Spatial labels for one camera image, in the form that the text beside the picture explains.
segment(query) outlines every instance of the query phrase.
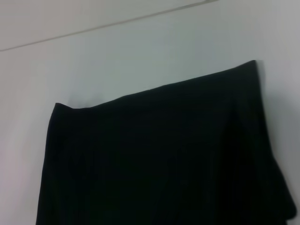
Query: white wall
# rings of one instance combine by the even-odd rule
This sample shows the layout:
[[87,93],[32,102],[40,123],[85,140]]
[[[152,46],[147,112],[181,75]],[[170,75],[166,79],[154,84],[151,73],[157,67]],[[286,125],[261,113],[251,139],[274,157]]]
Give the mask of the white wall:
[[298,0],[220,0],[0,52],[0,224],[35,223],[55,102],[98,105],[253,59],[263,62],[272,145],[298,204],[299,8]]

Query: ceiling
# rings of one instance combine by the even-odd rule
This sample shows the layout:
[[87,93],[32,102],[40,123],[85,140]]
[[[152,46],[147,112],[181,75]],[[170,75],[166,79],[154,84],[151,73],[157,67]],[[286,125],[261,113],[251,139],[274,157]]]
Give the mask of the ceiling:
[[0,0],[0,50],[204,0]]

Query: wall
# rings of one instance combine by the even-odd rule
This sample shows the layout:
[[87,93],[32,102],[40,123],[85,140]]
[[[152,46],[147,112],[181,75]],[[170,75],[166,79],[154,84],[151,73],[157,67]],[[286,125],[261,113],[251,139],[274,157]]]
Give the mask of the wall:
[[98,105],[253,59],[264,71],[274,153],[298,204],[299,7],[296,0],[220,0],[0,52],[0,224],[35,223],[55,102]]

